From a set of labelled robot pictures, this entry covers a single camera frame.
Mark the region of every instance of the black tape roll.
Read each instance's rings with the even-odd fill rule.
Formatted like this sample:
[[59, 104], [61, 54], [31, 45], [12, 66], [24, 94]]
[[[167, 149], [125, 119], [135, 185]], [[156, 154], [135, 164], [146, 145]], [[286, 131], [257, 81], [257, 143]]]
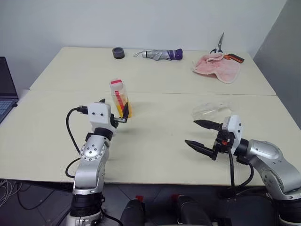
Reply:
[[116, 48], [112, 49], [112, 52], [113, 52], [113, 56], [114, 56], [116, 59], [122, 59], [122, 58], [124, 58], [124, 51], [123, 51], [123, 48], [121, 48], [121, 47], [116, 47]]

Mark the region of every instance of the clear plastic bag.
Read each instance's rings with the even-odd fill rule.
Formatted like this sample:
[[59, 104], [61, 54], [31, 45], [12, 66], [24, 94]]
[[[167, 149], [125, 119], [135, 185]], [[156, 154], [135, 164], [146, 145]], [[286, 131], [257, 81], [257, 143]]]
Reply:
[[232, 115], [236, 108], [231, 101], [221, 101], [217, 103], [206, 103], [195, 107], [192, 110], [193, 120], [223, 120]]

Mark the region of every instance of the red tool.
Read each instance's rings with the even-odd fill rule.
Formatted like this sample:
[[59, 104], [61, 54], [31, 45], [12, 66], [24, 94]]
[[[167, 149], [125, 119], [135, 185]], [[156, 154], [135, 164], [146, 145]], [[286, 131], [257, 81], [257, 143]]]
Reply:
[[236, 56], [233, 53], [229, 53], [227, 55], [224, 55], [224, 58], [227, 59], [227, 60], [231, 60], [231, 59], [235, 60], [235, 61], [239, 62], [240, 64], [245, 60], [245, 59], [243, 59], [243, 58], [241, 58], [239, 56]]

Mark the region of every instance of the laptop screen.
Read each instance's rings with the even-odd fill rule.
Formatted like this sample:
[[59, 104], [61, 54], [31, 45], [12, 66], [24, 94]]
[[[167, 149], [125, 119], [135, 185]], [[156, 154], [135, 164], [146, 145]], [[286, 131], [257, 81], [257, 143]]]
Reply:
[[5, 57], [0, 56], [0, 96], [16, 97], [17, 93]]

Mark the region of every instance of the scissors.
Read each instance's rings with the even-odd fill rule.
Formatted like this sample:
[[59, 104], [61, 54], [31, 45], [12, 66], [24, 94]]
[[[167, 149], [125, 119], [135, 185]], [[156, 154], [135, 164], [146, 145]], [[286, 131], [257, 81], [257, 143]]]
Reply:
[[221, 38], [220, 38], [220, 41], [218, 42], [218, 45], [217, 45], [217, 47], [218, 47], [218, 50], [217, 50], [217, 48], [214, 48], [214, 49], [212, 49], [211, 50], [211, 52], [210, 53], [216, 53], [216, 52], [218, 52], [218, 53], [222, 53], [222, 39], [224, 38], [224, 32], [222, 33], [222, 36], [221, 36]]

